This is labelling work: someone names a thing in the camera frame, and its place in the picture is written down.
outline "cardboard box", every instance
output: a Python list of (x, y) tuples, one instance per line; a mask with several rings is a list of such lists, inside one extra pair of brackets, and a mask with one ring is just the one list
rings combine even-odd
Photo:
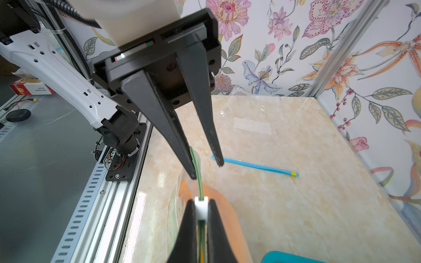
[(17, 80), (9, 84), (9, 87), (17, 95), (48, 95), (54, 93), (54, 91), (41, 80), (31, 78)]

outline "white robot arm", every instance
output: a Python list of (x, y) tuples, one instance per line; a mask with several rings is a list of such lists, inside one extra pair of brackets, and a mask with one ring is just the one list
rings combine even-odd
[(0, 55), (53, 88), (94, 128), (100, 128), (103, 119), (109, 120), (116, 113), (118, 104), (105, 97), (67, 63), (42, 34), (27, 30), (10, 39), (13, 42), (8, 45), (0, 43)]

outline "blue strip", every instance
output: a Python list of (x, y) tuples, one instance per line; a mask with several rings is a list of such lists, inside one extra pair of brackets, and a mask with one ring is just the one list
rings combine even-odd
[(266, 254), (261, 263), (323, 263), (314, 259), (304, 258), (284, 252), (272, 251)]
[(233, 160), (233, 159), (225, 158), (225, 157), (224, 157), (224, 161), (230, 162), (230, 163), (233, 163), (233, 164), (236, 164), (236, 165), (247, 166), (247, 167), (265, 170), (265, 171), (269, 171), (269, 172), (284, 173), (284, 174), (291, 175), (291, 176), (294, 176), (294, 175), (292, 175), (292, 173), (296, 173), (297, 175), (295, 177), (298, 177), (297, 172), (291, 172), (291, 171), (284, 170), (284, 169), (278, 169), (278, 168), (273, 168), (273, 167), (264, 166), (264, 165), (255, 165), (255, 164), (252, 164), (252, 163), (237, 161), (237, 160)]

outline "black mounting plate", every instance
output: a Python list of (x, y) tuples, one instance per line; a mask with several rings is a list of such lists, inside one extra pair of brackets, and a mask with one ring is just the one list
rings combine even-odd
[[(137, 129), (138, 132), (134, 133), (134, 136), (138, 139), (139, 144), (140, 144), (138, 152), (135, 155), (128, 157), (118, 169), (114, 171), (108, 171), (107, 175), (105, 176), (106, 181), (120, 182), (120, 181), (130, 181), (132, 179), (134, 168), (136, 166), (136, 162), (140, 154), (140, 148), (142, 147), (142, 142), (143, 142), (144, 136), (146, 135), (146, 128), (147, 128), (146, 123), (139, 123), (139, 127)], [(118, 166), (118, 164), (121, 163), (122, 160), (123, 160), (123, 157), (115, 155), (112, 159), (109, 169), (111, 170), (115, 169)]]

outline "white label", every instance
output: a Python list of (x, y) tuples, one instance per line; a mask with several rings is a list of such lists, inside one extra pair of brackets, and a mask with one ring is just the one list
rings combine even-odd
[(240, 118), (234, 118), (234, 128), (241, 130), (249, 130), (256, 133), (272, 134), (270, 123), (258, 122), (255, 120), (246, 120)]

